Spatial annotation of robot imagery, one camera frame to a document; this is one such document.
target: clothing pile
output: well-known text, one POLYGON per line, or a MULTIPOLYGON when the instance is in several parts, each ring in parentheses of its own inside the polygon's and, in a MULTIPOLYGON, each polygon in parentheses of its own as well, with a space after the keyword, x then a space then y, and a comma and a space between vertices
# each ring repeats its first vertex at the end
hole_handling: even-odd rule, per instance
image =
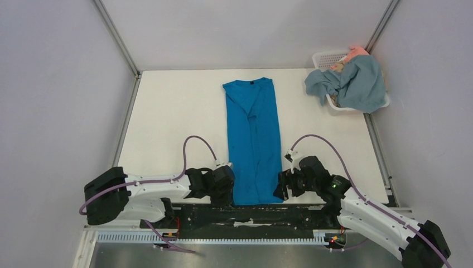
POLYGON ((316 95, 325 104, 329 94, 338 107, 350 107, 372 113, 385 104, 381 66, 360 46, 351 46, 343 59, 322 72, 314 70, 306 83, 307 94, 316 95))

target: pink cloth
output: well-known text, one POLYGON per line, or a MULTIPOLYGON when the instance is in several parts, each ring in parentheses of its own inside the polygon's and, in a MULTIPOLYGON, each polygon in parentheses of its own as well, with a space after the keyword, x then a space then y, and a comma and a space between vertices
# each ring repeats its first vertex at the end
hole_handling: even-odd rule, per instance
POLYGON ((361 46, 350 46, 350 52, 348 52, 348 55, 343 61, 347 63, 358 55, 369 55, 369 54, 361 46))

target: red wire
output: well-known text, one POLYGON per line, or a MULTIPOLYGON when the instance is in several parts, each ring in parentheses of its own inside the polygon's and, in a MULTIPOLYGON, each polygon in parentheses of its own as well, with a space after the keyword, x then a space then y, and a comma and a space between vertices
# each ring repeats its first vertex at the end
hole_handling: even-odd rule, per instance
POLYGON ((179 237, 179 230, 181 229, 181 220, 179 219, 179 217, 176 217, 174 221, 177 222, 177 236, 179 237))

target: metal floor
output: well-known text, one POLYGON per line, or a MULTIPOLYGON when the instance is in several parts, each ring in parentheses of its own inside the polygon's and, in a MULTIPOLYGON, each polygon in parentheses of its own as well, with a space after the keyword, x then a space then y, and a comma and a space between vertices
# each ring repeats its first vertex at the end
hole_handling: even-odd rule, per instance
POLYGON ((373 242, 343 253, 306 245, 182 245, 197 254, 166 252, 147 244, 97 243, 91 268, 362 267, 402 268, 373 242))

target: cable clip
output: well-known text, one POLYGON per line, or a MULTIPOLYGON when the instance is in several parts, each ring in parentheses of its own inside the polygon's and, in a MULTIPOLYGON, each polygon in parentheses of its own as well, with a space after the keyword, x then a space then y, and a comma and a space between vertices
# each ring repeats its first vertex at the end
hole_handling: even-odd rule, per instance
POLYGON ((219 159, 215 159, 214 164, 215 164, 215 167, 217 168, 222 165, 219 159))
POLYGON ((405 228, 406 230, 408 230, 409 228, 407 228, 407 227, 408 227, 408 226, 411 226, 411 225, 410 225, 409 223, 407 223, 407 222, 404 222, 403 226, 404 226, 404 228, 405 228))
POLYGON ((158 248, 158 247, 160 248, 161 251, 163 251, 163 246, 159 246, 159 245, 156 245, 156 244, 153 245, 153 248, 158 248))
POLYGON ((370 201, 370 199, 368 197, 364 197, 365 200, 364 200, 364 203, 365 205, 368 205, 368 202, 370 201))
POLYGON ((291 162, 291 173, 294 174, 294 169, 298 169, 299 168, 299 162, 301 161, 301 159, 303 158, 304 156, 302 154, 299 154, 297 151, 293 151, 291 149, 289 149, 286 153, 286 155, 284 155, 284 158, 286 158, 287 160, 289 160, 289 162, 291 162))

